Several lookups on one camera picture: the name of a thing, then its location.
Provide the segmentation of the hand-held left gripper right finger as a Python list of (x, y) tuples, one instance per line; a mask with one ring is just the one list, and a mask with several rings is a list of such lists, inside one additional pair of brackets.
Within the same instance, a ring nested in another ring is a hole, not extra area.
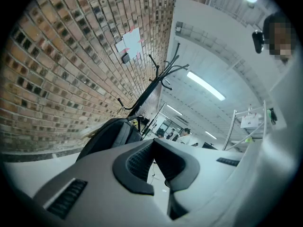
[(153, 155), (169, 187), (168, 216), (177, 219), (205, 203), (231, 176), (242, 153), (154, 139)]

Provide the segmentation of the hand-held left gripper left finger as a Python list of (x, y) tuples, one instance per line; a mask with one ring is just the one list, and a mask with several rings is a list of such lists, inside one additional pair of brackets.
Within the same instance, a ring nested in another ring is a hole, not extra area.
[(61, 227), (165, 226), (170, 218), (126, 163), (151, 146), (144, 140), (87, 155), (41, 187), (34, 201)]

